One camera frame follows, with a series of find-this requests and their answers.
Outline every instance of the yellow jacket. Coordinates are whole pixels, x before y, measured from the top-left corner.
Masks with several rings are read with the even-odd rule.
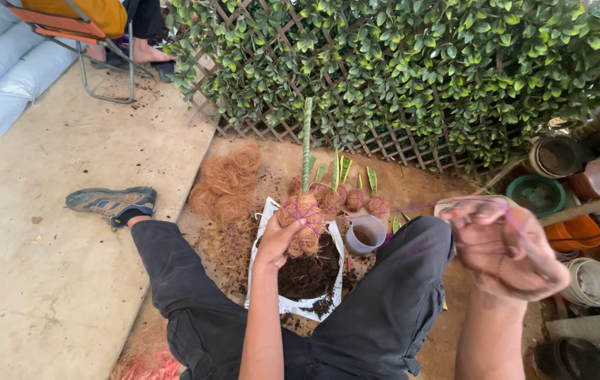
[[[73,0],[84,14],[108,37],[116,39],[124,34],[126,9],[119,0]],[[63,0],[21,0],[23,6],[33,11],[79,17]]]

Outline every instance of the sock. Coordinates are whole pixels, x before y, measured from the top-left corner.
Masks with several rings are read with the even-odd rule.
[[[127,226],[129,220],[131,220],[131,218],[135,218],[136,216],[152,216],[152,215],[145,214],[143,211],[140,211],[137,208],[132,208],[131,210],[127,210],[127,211],[124,211],[123,213],[121,213],[121,215],[119,215],[119,217],[117,217],[117,220],[120,223]]]

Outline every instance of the wooden board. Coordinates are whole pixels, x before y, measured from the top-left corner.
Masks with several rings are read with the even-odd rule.
[[[88,69],[126,96],[127,77]],[[73,65],[0,140],[0,379],[103,380],[117,360],[148,278],[128,229],[65,196],[153,186],[156,218],[177,220],[215,130],[172,84],[135,91],[94,99]]]

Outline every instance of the black pants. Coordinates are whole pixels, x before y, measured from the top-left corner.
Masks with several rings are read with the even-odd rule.
[[[131,234],[168,318],[167,337],[186,379],[236,379],[248,311],[206,275],[174,223],[147,220]],[[415,218],[380,248],[374,267],[311,337],[282,329],[286,379],[407,379],[442,309],[441,276],[453,257],[450,227]]]
[[[124,0],[126,27],[133,20],[133,35],[139,39],[158,37],[164,28],[159,0]]]

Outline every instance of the dirt floor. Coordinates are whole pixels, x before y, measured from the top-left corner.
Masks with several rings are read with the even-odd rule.
[[[245,141],[242,139],[224,139],[216,137],[211,143],[209,152],[204,160],[235,151]],[[222,227],[192,213],[190,206],[185,205],[178,225],[185,239],[192,244],[196,252],[203,258],[204,267],[208,275],[218,284],[220,289],[233,301],[243,304],[246,297],[248,279],[248,258],[251,253],[257,223],[253,212],[262,211],[267,197],[276,201],[287,198],[287,186],[290,180],[299,175],[301,171],[302,148],[299,145],[286,142],[257,141],[263,154],[263,162],[257,171],[260,178],[253,194],[254,210],[249,218],[236,224]],[[318,165],[322,162],[331,166],[334,152],[325,148],[316,148],[312,154],[317,157],[312,178]],[[411,167],[399,166],[383,162],[377,158],[368,158],[360,155],[346,154],[354,160],[346,181],[348,189],[356,184],[356,176],[360,172],[367,186],[365,167],[370,166],[377,172],[378,193],[387,199],[392,208],[405,208],[410,205],[425,205],[435,203],[440,199],[468,195],[478,187],[464,177],[452,174],[439,175]],[[331,169],[328,169],[324,182],[329,181]],[[418,215],[431,215],[431,208],[406,211],[406,215],[413,218]],[[393,214],[383,217],[391,231]],[[349,287],[363,278],[363,275],[374,264],[374,255],[363,257],[349,254],[353,274],[345,273],[345,286],[343,294]],[[441,313],[436,323],[431,328],[422,350],[417,359],[422,364],[422,373],[418,378],[427,380],[453,379],[455,370],[455,348],[459,332],[464,320],[471,279],[461,264],[452,262],[444,275],[445,291],[448,310]],[[304,336],[309,336],[317,326],[317,322],[296,315],[279,316],[283,325]],[[146,329],[148,324],[160,323],[165,327],[165,321],[152,307],[150,302],[144,302],[140,314],[134,325],[134,330]],[[529,352],[536,342],[543,340],[542,335],[542,310],[539,303],[533,303],[528,309],[524,321],[524,355],[526,373],[529,379],[537,379],[533,374],[529,360]]]

